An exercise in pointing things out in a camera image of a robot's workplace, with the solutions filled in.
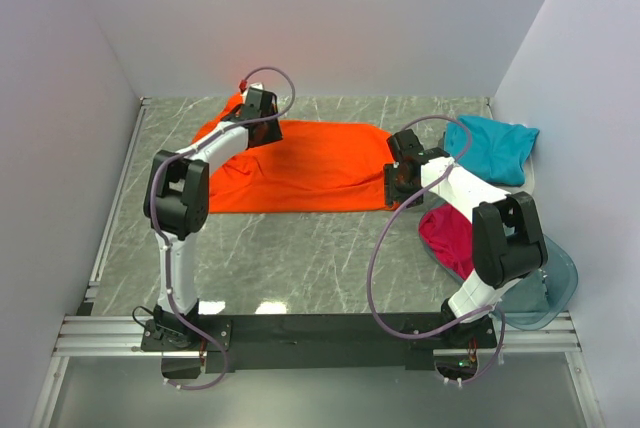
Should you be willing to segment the orange t shirt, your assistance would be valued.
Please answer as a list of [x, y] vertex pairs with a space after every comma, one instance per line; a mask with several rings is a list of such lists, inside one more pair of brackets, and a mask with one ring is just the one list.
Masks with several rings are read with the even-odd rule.
[[209, 212], [386, 210], [390, 134], [370, 124], [284, 120], [281, 141], [250, 148], [211, 171]]

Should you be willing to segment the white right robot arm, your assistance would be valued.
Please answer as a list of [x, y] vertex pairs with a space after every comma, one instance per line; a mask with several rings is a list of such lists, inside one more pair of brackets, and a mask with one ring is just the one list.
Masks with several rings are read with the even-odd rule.
[[444, 343], [460, 347], [474, 334], [473, 322], [548, 260], [535, 202], [521, 191], [494, 187], [440, 148], [426, 149], [411, 129], [387, 139], [392, 162], [384, 166], [384, 196], [397, 213], [432, 193], [471, 224], [473, 269], [447, 299], [439, 322]]

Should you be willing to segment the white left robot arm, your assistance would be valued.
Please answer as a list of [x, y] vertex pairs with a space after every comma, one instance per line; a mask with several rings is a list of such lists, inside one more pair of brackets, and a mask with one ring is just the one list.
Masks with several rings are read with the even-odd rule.
[[186, 315], [197, 310], [195, 249], [208, 217], [210, 173], [250, 148], [282, 140], [278, 117], [276, 94], [254, 84], [210, 133], [175, 152], [160, 150], [153, 158], [143, 212], [160, 252], [157, 305], [180, 314], [164, 328], [164, 337], [176, 349], [193, 347], [200, 336], [198, 322]]

